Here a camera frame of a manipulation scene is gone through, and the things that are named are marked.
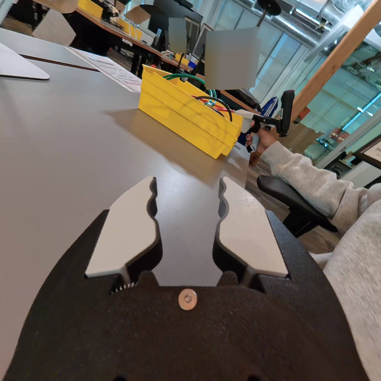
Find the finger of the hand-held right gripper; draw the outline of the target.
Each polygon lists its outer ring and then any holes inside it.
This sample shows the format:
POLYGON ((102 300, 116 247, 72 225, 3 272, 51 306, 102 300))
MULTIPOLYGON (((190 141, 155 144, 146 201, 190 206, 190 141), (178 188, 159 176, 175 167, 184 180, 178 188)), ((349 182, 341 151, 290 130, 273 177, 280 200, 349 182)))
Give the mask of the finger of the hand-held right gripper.
POLYGON ((241 133, 256 133, 254 127, 251 126, 254 122, 253 117, 257 115, 256 112, 239 109, 235 111, 235 115, 242 117, 241 133))

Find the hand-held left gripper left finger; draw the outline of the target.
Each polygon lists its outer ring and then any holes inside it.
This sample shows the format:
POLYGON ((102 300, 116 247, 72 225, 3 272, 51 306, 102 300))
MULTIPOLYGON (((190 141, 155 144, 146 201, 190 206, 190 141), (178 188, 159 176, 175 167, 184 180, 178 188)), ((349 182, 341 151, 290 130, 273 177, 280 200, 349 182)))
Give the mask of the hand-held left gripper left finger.
POLYGON ((148 176, 111 205, 85 271, 87 277, 119 274, 138 279, 163 256, 157 220, 157 180, 148 176))

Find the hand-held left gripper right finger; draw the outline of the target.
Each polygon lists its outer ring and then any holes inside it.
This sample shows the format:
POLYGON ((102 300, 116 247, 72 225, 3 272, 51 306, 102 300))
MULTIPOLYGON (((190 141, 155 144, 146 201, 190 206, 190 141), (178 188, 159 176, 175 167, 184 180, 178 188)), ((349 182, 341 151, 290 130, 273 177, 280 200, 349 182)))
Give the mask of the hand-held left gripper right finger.
POLYGON ((220 217, 212 257, 217 267, 238 280, 256 275, 286 279, 288 269, 262 204, 228 177, 219 183, 220 217))

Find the yellow plastic bin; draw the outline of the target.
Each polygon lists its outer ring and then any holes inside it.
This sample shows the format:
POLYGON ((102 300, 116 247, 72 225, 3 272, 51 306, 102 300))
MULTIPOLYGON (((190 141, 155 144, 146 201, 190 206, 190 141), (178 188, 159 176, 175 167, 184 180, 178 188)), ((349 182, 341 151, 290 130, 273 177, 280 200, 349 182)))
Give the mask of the yellow plastic bin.
POLYGON ((242 117, 174 74, 144 65, 139 110, 213 159, 227 156, 241 134, 242 117))

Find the grey desk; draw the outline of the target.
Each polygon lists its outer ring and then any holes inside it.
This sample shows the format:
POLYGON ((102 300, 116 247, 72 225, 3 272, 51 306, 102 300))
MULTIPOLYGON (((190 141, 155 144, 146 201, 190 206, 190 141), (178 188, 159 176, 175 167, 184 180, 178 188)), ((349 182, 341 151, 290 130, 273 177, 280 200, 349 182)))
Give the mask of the grey desk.
POLYGON ((215 160, 138 109, 132 93, 59 45, 1 30, 49 74, 1 78, 1 379, 50 271, 125 191, 157 178, 161 285, 214 286, 219 179, 245 187, 248 158, 215 160))

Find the long wooden desk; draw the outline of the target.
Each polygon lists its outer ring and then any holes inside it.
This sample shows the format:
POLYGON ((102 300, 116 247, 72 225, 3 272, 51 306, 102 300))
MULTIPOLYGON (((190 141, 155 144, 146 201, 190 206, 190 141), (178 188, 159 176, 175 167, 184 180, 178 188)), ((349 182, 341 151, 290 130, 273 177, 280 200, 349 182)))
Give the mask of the long wooden desk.
MULTIPOLYGON (((155 64, 158 69, 161 67, 170 68, 170 72, 174 72, 177 67, 188 74, 193 70, 185 58, 179 63, 179 55, 169 57, 150 45, 145 44, 142 40, 137 39, 135 36, 139 29, 124 20, 120 21, 119 18, 117 18, 116 23, 107 22, 92 16, 79 7, 76 8, 75 14, 81 15, 82 19, 86 19, 93 25, 104 30, 107 33, 109 42, 113 46, 131 51, 134 54, 131 70, 134 73, 139 72, 138 77, 141 77, 144 59, 147 65, 155 64)), ((238 96, 231 94, 231 91, 217 90, 216 92, 222 100, 227 101, 227 104, 234 109, 245 109, 250 112, 259 111, 260 106, 257 103, 254 104, 255 101, 242 90, 232 91, 238 96)))

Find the pale desk end panel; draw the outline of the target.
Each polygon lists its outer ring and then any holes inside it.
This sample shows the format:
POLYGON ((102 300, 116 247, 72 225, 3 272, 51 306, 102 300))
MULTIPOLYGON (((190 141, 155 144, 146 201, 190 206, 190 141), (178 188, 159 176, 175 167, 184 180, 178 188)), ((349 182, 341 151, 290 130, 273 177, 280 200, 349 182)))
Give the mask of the pale desk end panel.
POLYGON ((63 14, 50 9, 32 32, 32 36, 62 46, 70 46, 76 33, 63 14))

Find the person's right hand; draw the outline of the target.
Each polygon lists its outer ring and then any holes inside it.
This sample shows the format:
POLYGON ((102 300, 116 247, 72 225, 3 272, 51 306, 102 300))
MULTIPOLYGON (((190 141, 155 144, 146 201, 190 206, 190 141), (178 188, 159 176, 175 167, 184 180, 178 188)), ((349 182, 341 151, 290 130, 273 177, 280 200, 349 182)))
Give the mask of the person's right hand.
POLYGON ((250 160, 256 160, 258 159, 262 153, 270 147, 273 143, 275 143, 278 139, 278 134, 276 127, 274 126, 267 126, 265 124, 261 124, 261 127, 259 128, 256 135, 253 134, 247 134, 246 135, 246 145, 252 145, 253 144, 253 138, 255 136, 259 137, 259 142, 257 145, 257 148, 255 152, 250 153, 250 160))

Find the blue white striped object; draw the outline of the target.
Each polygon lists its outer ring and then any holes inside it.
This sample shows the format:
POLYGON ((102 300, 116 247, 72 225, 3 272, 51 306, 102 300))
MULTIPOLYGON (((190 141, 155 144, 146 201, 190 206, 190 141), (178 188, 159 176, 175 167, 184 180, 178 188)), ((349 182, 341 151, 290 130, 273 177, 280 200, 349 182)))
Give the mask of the blue white striped object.
POLYGON ((261 107, 261 116, 263 117, 272 117, 274 112, 278 108, 279 98, 278 97, 272 97, 269 99, 269 101, 266 102, 266 104, 261 107))

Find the stack of cardboard cartons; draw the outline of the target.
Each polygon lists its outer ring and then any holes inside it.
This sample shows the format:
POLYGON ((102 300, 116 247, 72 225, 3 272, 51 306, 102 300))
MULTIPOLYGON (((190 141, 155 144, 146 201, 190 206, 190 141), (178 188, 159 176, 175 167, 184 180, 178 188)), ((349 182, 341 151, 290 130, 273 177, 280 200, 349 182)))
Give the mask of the stack of cardboard cartons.
POLYGON ((292 153, 304 154, 304 151, 316 142, 323 133, 316 132, 302 123, 292 123, 287 137, 282 141, 282 145, 292 153))

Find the black round lamp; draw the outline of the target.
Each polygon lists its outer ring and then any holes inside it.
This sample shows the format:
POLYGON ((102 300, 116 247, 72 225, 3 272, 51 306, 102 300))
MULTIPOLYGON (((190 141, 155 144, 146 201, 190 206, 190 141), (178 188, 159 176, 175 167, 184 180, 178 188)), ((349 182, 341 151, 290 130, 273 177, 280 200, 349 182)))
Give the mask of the black round lamp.
POLYGON ((276 0, 257 0, 257 3, 263 11, 259 21, 256 24, 257 28, 260 27, 260 24, 262 23, 266 15, 278 16, 282 12, 279 3, 276 0))

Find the person's grey hoodie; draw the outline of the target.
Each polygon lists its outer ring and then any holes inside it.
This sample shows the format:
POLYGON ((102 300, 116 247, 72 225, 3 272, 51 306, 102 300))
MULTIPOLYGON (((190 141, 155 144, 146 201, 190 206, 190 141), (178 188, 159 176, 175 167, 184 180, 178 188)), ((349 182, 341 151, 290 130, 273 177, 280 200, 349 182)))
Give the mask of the person's grey hoodie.
POLYGON ((332 253, 312 257, 338 296, 369 379, 380 380, 380 186, 335 180, 317 184, 307 199, 343 233, 332 253))

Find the cardboard box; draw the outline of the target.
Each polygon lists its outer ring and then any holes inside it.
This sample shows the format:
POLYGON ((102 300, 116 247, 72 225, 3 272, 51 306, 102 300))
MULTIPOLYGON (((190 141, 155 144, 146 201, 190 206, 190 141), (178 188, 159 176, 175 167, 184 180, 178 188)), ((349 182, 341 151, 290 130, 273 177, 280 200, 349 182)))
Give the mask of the cardboard box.
POLYGON ((150 14, 140 4, 134 5, 132 1, 129 1, 125 5, 122 18, 134 25, 140 25, 150 19, 150 14))

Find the small yellow bin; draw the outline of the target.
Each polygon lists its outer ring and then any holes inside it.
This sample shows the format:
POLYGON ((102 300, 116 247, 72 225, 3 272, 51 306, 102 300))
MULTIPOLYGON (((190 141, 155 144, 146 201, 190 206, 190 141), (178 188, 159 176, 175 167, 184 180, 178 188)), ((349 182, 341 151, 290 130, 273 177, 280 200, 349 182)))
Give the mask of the small yellow bin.
POLYGON ((79 0, 78 7, 98 19, 102 17, 103 8, 91 0, 79 0))

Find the white screen stand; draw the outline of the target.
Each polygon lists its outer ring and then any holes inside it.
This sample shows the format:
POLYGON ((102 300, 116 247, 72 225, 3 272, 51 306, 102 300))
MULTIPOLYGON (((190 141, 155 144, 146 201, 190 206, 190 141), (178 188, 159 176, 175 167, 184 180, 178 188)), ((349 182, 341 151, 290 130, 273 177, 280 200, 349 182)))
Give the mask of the white screen stand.
POLYGON ((31 80, 50 79, 49 74, 2 43, 0 44, 0 76, 31 80))

